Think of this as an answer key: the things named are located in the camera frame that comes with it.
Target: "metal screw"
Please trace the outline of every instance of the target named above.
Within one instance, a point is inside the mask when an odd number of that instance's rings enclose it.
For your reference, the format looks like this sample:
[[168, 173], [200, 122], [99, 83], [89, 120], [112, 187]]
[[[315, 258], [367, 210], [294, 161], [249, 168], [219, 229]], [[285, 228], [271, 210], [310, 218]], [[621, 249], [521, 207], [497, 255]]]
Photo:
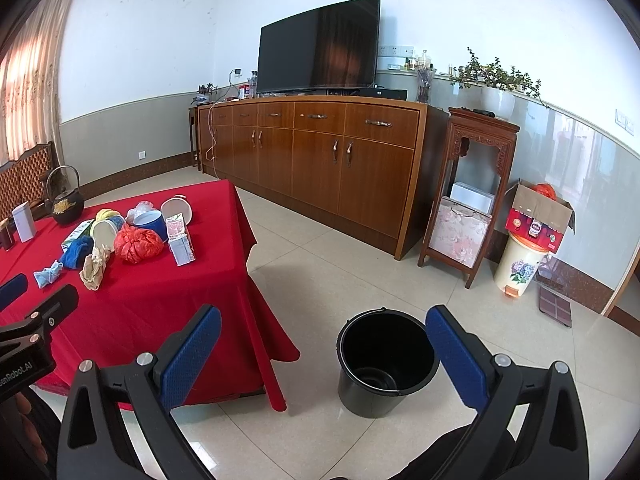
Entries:
[[511, 358], [505, 354], [496, 354], [494, 357], [494, 361], [498, 366], [501, 366], [503, 368], [511, 366]]
[[563, 363], [562, 361], [556, 361], [554, 367], [556, 369], [556, 372], [558, 372], [559, 374], [565, 374], [569, 371], [569, 367], [567, 366], [567, 364]]
[[85, 359], [80, 363], [78, 370], [80, 370], [81, 372], [88, 372], [93, 367], [94, 367], [94, 362], [91, 361], [91, 359]]
[[138, 357], [136, 357], [136, 362], [140, 366], [148, 365], [153, 360], [154, 360], [154, 356], [153, 356], [153, 354], [150, 354], [149, 352], [142, 352], [142, 354], [140, 354]]

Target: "blue pot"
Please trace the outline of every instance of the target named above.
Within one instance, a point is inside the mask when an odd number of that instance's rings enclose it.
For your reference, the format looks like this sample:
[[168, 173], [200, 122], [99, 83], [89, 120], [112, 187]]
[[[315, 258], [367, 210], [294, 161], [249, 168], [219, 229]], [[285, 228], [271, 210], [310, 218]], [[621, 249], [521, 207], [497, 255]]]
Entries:
[[135, 225], [135, 227], [140, 227], [141, 229], [151, 229], [153, 232], [158, 234], [163, 242], [169, 239], [166, 234], [164, 218], [162, 218], [162, 213], [157, 209], [153, 209], [136, 216], [136, 219], [133, 221], [133, 225]]

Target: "black bucket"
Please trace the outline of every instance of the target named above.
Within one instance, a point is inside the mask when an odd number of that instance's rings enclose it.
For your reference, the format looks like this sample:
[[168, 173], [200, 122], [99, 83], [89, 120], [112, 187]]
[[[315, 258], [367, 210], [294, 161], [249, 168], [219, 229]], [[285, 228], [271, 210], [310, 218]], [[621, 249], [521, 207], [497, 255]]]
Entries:
[[424, 325], [397, 310], [369, 310], [340, 330], [338, 394], [345, 408], [367, 418], [386, 415], [427, 385], [440, 365]]

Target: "television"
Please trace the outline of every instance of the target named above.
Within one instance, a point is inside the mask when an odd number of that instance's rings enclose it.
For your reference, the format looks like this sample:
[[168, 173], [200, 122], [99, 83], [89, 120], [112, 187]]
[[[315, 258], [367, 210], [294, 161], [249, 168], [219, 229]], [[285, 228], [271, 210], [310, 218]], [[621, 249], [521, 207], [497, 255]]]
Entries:
[[265, 25], [257, 92], [370, 86], [379, 28], [380, 0], [350, 0]]

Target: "blue gripper pad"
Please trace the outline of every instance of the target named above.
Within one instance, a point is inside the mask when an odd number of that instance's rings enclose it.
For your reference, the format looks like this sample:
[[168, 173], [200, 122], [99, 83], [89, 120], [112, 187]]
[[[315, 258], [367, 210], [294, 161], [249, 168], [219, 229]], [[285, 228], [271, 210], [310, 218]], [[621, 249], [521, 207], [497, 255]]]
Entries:
[[486, 376], [456, 330], [433, 306], [425, 320], [427, 337], [465, 406], [480, 412], [489, 400]]
[[159, 400], [167, 412], [181, 406], [218, 341], [220, 311], [210, 307], [164, 369]]
[[20, 273], [0, 286], [0, 310], [6, 309], [23, 295], [29, 286], [27, 277]]

